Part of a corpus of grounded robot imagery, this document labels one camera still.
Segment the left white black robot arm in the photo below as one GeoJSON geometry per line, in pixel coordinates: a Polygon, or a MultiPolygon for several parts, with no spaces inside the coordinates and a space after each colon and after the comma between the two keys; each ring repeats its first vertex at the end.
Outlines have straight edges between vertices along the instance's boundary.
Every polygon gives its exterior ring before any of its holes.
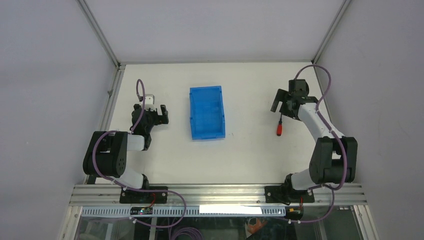
{"type": "Polygon", "coordinates": [[[92,134],[82,169],[86,175],[103,178],[131,189],[131,197],[138,203],[145,203],[151,196],[147,176],[131,169],[127,164],[128,152],[147,151],[151,145],[151,131],[154,126],[169,123],[168,110],[160,105],[161,113],[154,106],[142,108],[135,104],[131,113],[131,121],[135,130],[127,131],[95,131],[92,134]]]}

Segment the red and black screwdriver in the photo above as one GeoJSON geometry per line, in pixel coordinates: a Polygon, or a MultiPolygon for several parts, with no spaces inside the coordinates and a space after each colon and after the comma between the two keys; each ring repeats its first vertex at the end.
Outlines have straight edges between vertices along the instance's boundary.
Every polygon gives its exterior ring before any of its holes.
{"type": "Polygon", "coordinates": [[[282,133],[283,133],[283,114],[281,113],[279,117],[277,129],[276,129],[276,135],[280,137],[282,133]]]}

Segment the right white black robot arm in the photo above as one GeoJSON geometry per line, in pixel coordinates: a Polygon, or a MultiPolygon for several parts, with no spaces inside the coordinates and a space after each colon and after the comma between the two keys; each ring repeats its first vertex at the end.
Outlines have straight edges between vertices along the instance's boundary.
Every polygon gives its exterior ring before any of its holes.
{"type": "Polygon", "coordinates": [[[309,93],[305,79],[291,79],[288,90],[279,89],[272,103],[272,112],[281,104],[282,117],[304,123],[315,146],[307,169],[288,174],[280,186],[265,187],[269,203],[312,203],[314,189],[325,187],[337,191],[355,178],[357,140],[345,136],[327,121],[319,110],[321,101],[309,93]]]}

